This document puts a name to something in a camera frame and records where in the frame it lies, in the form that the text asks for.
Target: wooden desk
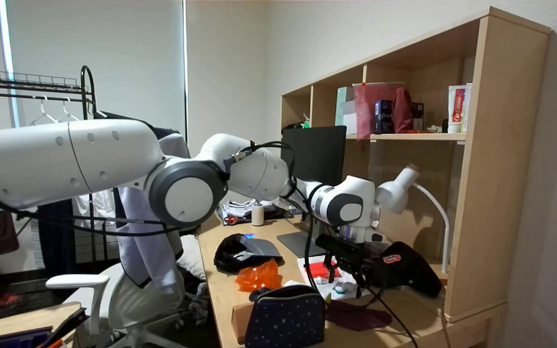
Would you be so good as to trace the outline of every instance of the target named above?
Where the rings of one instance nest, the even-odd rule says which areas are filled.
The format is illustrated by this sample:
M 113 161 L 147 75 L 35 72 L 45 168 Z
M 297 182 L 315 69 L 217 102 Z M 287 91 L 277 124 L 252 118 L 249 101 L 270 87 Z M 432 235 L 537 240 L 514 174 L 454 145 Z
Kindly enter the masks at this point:
M 217 216 L 206 221 L 199 232 L 199 247 L 203 257 L 205 275 L 207 277 L 214 308 L 214 317 L 219 331 L 223 348 L 241 347 L 236 341 L 232 328 L 232 308 L 236 304 L 248 302 L 249 293 L 238 290 L 235 284 L 235 275 L 225 275 L 217 271 L 214 266 L 214 254 L 221 241 L 233 233 L 254 233 L 256 238 L 269 240 L 277 247 L 285 264 L 279 267 L 278 272 L 283 276 L 283 283 L 288 280 L 303 282 L 302 275 L 296 264 L 296 256 L 277 240 L 277 235 L 298 231 L 286 220 L 267 222 L 265 226 L 254 227 L 250 223 L 223 226 Z M 416 337 L 418 344 L 424 348 L 444 348 L 444 334 L 442 323 L 436 313 L 429 310 L 401 290 L 387 290 L 384 301 L 395 311 Z M 355 303 L 364 303 L 369 297 L 354 300 Z M 381 304 L 373 304 L 370 308 L 384 310 Z M 504 315 L 506 306 L 498 306 L 493 310 L 482 312 L 468 319 L 448 324 L 448 332 L 453 348 L 468 348 L 488 339 L 489 330 L 493 328 L 493 319 Z M 409 337 L 402 331 L 401 326 L 393 324 L 378 330 L 356 332 L 347 330 L 326 322 L 325 341 L 317 347 L 349 347 L 358 342 L 361 347 L 411 347 Z
M 46 326 L 53 326 L 53 330 L 55 330 L 79 308 L 81 308 L 80 302 L 71 302 L 70 304 L 60 304 L 2 318 L 0 319 L 0 335 L 44 328 Z M 77 330 L 66 335 L 63 341 L 68 348 L 83 348 L 84 339 L 85 327 L 79 326 Z

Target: white desk lamp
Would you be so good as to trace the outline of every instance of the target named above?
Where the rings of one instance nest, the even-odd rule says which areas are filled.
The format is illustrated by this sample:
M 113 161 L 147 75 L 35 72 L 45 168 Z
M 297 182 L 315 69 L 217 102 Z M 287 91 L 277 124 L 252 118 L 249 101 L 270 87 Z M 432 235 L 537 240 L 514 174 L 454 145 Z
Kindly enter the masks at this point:
M 416 187 L 420 192 L 424 193 L 438 208 L 442 218 L 444 219 L 444 250 L 442 252 L 442 273 L 448 273 L 448 258 L 449 258 L 449 242 L 450 242 L 450 227 L 448 216 L 442 208 L 442 205 L 433 197 L 431 192 L 426 188 L 416 183 L 419 172 L 415 165 L 408 165 L 405 167 L 394 181 L 387 181 L 379 185 L 375 190 L 376 201 L 380 203 L 380 207 L 387 209 L 395 214 L 401 214 L 405 210 L 408 200 L 408 192 L 410 186 Z

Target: red scissors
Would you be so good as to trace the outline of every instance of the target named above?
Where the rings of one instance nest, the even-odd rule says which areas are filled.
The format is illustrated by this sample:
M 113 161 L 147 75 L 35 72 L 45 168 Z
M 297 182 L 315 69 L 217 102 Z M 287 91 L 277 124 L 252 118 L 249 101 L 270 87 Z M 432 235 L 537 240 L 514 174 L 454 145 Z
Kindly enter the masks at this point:
M 250 222 L 250 218 L 243 218 L 243 217 L 238 217 L 238 216 L 227 216 L 226 218 L 223 219 L 223 221 L 227 224 L 227 225 L 237 225 L 239 223 L 246 223 L 246 222 Z

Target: star-patterned pouch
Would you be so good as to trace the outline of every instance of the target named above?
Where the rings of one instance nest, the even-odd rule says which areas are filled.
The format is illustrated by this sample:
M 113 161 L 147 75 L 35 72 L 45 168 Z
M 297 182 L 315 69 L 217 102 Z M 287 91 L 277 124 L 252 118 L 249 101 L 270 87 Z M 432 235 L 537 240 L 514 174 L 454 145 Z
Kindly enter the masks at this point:
M 302 348 L 323 342 L 323 298 L 309 286 L 268 291 L 255 301 L 246 327 L 247 348 Z

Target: white office chair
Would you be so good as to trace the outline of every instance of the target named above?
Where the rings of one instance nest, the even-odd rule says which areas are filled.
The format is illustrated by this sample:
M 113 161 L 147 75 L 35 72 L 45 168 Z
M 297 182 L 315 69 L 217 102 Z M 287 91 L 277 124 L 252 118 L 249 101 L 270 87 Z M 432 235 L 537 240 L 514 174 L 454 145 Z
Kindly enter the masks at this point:
M 126 336 L 109 348 L 130 346 L 140 348 L 144 343 L 153 343 L 164 348 L 185 348 L 164 339 L 148 330 L 157 324 L 149 321 L 161 314 L 166 308 L 178 306 L 186 297 L 184 278 L 177 272 L 177 291 L 172 295 L 161 293 L 153 282 L 140 289 L 124 273 L 121 263 L 102 271 L 99 275 L 58 275 L 46 282 L 49 289 L 75 289 L 64 302 L 80 302 L 90 308 L 90 318 L 86 330 L 92 335 L 102 331 L 117 330 Z M 161 319 L 168 321 L 178 315 Z

